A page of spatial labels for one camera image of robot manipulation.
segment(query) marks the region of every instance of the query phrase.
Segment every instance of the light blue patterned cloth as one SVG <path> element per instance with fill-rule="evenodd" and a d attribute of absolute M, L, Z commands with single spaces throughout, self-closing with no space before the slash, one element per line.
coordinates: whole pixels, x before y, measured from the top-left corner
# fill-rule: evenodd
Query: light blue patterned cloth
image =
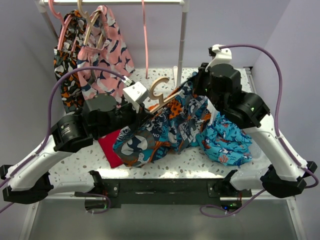
<path fill-rule="evenodd" d="M 196 140 L 205 154 L 225 166 L 240 166 L 252 159 L 249 146 L 251 136 L 239 129 L 225 116 L 217 114 L 213 124 L 208 124 Z"/>

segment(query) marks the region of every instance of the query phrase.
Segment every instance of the red cloth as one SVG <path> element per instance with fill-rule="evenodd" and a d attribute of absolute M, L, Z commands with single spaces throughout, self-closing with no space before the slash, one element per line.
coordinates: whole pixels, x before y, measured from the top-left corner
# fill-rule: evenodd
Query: red cloth
<path fill-rule="evenodd" d="M 119 133 L 120 133 L 120 130 L 117 130 L 112 133 L 109 133 L 108 135 L 106 135 L 103 138 L 98 139 L 100 147 L 102 148 L 102 150 L 106 156 L 106 159 L 109 161 L 112 169 L 123 164 L 123 162 L 121 161 L 121 158 L 118 157 L 118 155 L 115 154 L 114 150 L 112 149 Z"/>

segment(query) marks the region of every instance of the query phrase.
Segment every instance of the hanging garment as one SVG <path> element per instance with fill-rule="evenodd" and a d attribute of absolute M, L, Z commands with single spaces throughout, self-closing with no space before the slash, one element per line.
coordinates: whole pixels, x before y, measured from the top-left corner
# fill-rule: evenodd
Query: hanging garment
<path fill-rule="evenodd" d="M 127 166 L 139 167 L 163 158 L 170 150 L 198 146 L 196 135 L 210 120 L 208 99 L 192 94 L 193 83 L 185 82 L 172 94 L 178 95 L 137 131 L 121 130 L 114 152 Z"/>
<path fill-rule="evenodd" d="M 208 124 L 196 136 L 196 140 L 211 160 L 225 166 L 240 166 L 252 160 L 249 151 L 251 136 L 220 113 L 213 124 Z"/>
<path fill-rule="evenodd" d="M 79 52 L 77 66 L 99 66 L 128 77 L 134 71 L 134 64 L 116 19 L 107 6 L 99 6 L 97 10 L 101 12 L 92 27 L 88 44 Z M 101 34 L 105 41 L 101 48 L 97 48 Z M 121 103 L 124 83 L 117 76 L 100 70 L 81 71 L 78 76 L 85 100 L 98 93 L 107 93 Z"/>
<path fill-rule="evenodd" d="M 86 20 L 81 17 L 77 10 L 71 11 L 64 19 L 71 15 L 71 21 L 63 37 L 61 50 L 54 48 L 54 73 L 58 81 L 63 75 L 77 68 L 77 57 L 85 39 Z M 66 113 L 74 112 L 84 104 L 81 93 L 81 85 L 78 73 L 72 74 L 63 81 L 60 86 L 61 99 Z"/>

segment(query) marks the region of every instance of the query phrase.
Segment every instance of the crumpled clothing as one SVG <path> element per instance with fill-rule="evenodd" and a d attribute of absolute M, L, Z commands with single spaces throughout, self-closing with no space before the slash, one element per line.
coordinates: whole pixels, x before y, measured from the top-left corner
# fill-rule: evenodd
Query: crumpled clothing
<path fill-rule="evenodd" d="M 193 94 L 193 83 L 186 81 L 172 94 L 172 101 L 147 120 L 138 130 L 129 127 L 121 130 L 113 151 L 125 165 L 140 167 L 159 160 L 170 150 L 180 153 L 198 146 L 196 135 L 209 122 L 208 99 Z"/>
<path fill-rule="evenodd" d="M 196 140 L 211 160 L 225 166 L 240 166 L 252 159 L 249 151 L 251 136 L 220 113 L 213 124 L 208 124 L 205 130 L 196 136 Z"/>

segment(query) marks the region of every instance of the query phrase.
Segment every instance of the pink shark print garment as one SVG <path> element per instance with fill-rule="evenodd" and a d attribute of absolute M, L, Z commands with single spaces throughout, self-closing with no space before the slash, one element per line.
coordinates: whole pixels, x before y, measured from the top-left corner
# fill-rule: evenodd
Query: pink shark print garment
<path fill-rule="evenodd" d="M 99 6 L 97 10 L 101 13 L 92 27 L 87 45 L 82 46 L 78 54 L 77 67 L 102 67 L 128 77 L 134 71 L 134 63 L 116 19 L 105 5 Z M 97 48 L 101 34 L 103 44 Z M 78 72 L 78 77 L 84 100 L 107 93 L 121 103 L 124 83 L 117 76 L 100 70 L 84 70 Z"/>

